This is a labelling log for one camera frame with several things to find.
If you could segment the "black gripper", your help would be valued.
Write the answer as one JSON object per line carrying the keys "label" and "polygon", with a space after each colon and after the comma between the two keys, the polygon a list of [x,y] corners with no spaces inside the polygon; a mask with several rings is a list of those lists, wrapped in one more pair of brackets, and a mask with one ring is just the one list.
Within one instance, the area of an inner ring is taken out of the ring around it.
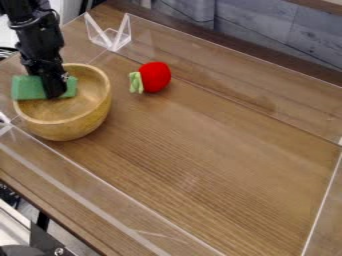
{"label": "black gripper", "polygon": [[16,32],[16,48],[29,75],[40,75],[45,97],[53,99],[66,92],[68,75],[62,68],[60,49],[64,39],[54,11],[10,11],[9,28]]}

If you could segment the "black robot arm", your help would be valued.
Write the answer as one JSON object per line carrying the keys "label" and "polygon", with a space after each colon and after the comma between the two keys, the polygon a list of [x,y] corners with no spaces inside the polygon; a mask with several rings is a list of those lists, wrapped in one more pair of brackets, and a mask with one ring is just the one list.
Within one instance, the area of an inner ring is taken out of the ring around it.
{"label": "black robot arm", "polygon": [[0,16],[8,16],[8,27],[18,42],[21,65],[40,78],[44,96],[57,98],[66,92],[66,71],[60,50],[64,47],[57,12],[37,0],[0,0]]}

